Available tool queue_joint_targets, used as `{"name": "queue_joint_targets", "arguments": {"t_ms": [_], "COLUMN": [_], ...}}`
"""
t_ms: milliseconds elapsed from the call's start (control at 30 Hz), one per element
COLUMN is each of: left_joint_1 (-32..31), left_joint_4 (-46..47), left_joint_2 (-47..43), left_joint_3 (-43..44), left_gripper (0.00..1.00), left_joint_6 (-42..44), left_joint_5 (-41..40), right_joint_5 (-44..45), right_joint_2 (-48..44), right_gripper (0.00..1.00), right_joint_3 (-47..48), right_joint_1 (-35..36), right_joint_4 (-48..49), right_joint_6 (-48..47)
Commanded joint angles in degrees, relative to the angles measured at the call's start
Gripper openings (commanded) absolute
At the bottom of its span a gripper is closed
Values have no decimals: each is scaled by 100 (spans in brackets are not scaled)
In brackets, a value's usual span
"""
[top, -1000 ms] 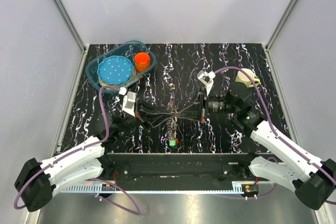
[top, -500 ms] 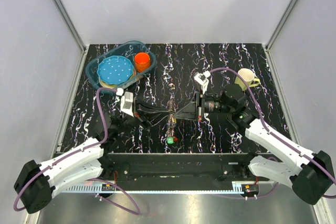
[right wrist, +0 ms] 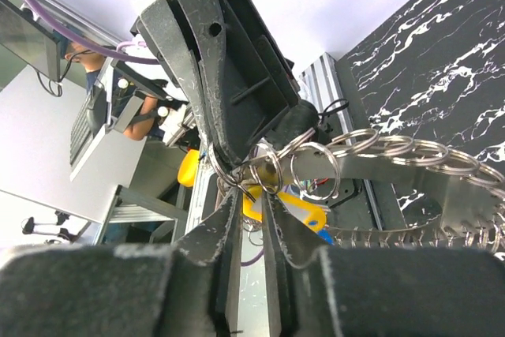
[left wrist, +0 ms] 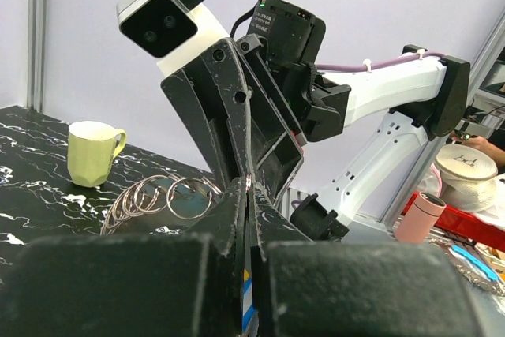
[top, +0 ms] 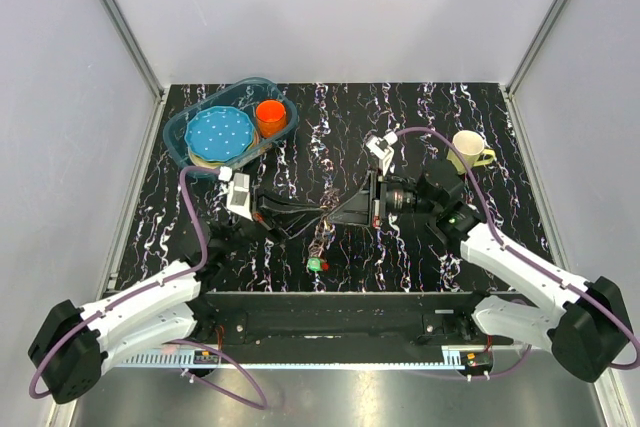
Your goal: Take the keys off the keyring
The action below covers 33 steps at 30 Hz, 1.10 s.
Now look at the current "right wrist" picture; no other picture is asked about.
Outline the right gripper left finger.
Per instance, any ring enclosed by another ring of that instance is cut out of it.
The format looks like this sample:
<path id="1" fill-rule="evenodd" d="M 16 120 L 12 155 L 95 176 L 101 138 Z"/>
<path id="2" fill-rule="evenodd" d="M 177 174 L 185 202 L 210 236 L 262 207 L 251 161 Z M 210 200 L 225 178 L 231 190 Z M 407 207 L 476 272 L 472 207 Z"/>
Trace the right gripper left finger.
<path id="1" fill-rule="evenodd" d="M 230 336 L 241 193 L 172 244 L 23 246 L 1 255 L 4 336 Z"/>

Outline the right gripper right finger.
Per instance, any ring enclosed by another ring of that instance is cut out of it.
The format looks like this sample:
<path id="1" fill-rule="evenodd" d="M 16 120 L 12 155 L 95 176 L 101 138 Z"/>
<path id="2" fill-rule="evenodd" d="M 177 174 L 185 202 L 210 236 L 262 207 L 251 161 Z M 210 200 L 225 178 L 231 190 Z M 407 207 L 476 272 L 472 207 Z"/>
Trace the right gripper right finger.
<path id="1" fill-rule="evenodd" d="M 504 266 L 475 249 L 340 248 L 262 201 L 273 336 L 501 336 Z"/>

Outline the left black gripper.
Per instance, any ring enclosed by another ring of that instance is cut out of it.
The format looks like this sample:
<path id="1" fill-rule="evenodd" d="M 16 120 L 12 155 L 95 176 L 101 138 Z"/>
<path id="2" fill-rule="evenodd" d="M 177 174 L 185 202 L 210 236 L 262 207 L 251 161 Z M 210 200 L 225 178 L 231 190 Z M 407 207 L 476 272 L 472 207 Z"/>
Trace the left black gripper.
<path id="1" fill-rule="evenodd" d="M 138 28 L 188 97 L 208 150 L 228 166 L 298 102 L 291 68 L 252 0 L 155 0 Z"/>

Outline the blue key tag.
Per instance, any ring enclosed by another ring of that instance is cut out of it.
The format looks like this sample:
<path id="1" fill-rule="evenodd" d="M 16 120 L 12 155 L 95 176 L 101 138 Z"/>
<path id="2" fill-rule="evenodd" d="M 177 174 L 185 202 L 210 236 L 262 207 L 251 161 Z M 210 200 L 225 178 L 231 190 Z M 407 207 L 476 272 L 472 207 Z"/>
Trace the blue key tag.
<path id="1" fill-rule="evenodd" d="M 317 232 L 317 235 L 322 238 L 323 240 L 325 240 L 326 243 L 328 243 L 329 245 L 334 245 L 334 239 L 333 237 L 329 234 L 329 232 L 327 230 L 319 230 Z"/>

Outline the yellow key tag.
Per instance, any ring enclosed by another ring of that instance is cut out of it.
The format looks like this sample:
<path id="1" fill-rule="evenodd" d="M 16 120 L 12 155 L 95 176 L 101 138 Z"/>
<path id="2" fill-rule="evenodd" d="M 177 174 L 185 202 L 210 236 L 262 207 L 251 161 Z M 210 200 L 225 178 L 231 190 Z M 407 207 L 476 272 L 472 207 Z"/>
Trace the yellow key tag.
<path id="1" fill-rule="evenodd" d="M 265 192 L 260 186 L 252 186 L 249 193 L 253 200 L 246 195 L 243 197 L 242 211 L 244 216 L 262 222 L 262 198 Z M 327 215 L 322 206 L 309 203 L 292 194 L 279 192 L 277 197 L 280 199 L 284 208 L 299 221 L 303 222 L 314 232 L 322 230 L 327 223 Z"/>

